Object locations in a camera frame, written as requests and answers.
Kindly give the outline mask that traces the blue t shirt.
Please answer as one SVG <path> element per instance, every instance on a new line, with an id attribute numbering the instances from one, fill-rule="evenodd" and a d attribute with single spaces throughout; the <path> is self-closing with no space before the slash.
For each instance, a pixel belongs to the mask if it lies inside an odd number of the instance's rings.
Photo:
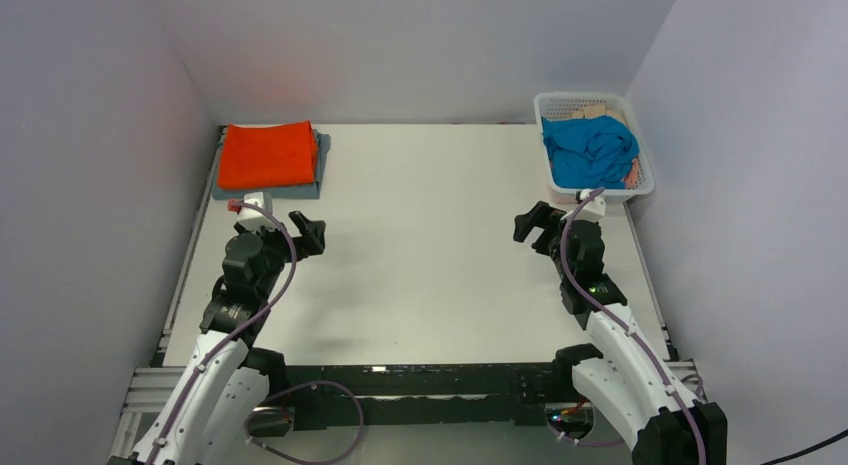
<path id="1" fill-rule="evenodd" d="M 607 190 L 627 187 L 640 147 L 626 125 L 609 116 L 543 118 L 541 124 L 542 142 L 556 186 Z"/>

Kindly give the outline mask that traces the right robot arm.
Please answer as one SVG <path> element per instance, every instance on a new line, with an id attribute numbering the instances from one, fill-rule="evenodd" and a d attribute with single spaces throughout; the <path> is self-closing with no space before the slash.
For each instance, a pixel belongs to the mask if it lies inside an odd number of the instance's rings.
<path id="1" fill-rule="evenodd" d="M 728 422 L 703 401 L 648 343 L 620 288 L 605 271 L 599 211 L 587 202 L 566 212 L 546 202 L 514 219 L 513 239 L 541 234 L 532 249 L 561 278 L 566 311 L 588 335 L 559 350 L 551 386 L 557 396 L 588 400 L 612 425 L 634 464 L 724 464 Z"/>

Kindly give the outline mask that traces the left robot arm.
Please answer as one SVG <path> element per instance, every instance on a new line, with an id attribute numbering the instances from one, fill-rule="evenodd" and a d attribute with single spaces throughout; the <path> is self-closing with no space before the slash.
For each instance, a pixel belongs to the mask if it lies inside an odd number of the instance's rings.
<path id="1" fill-rule="evenodd" d="M 282 296 L 278 278 L 290 282 L 300 260 L 324 252 L 326 224 L 292 211 L 299 233 L 291 236 L 260 206 L 235 209 L 237 233 L 224 247 L 191 359 L 149 430 L 112 464 L 213 464 L 257 405 L 286 394 L 283 355 L 254 342 Z"/>

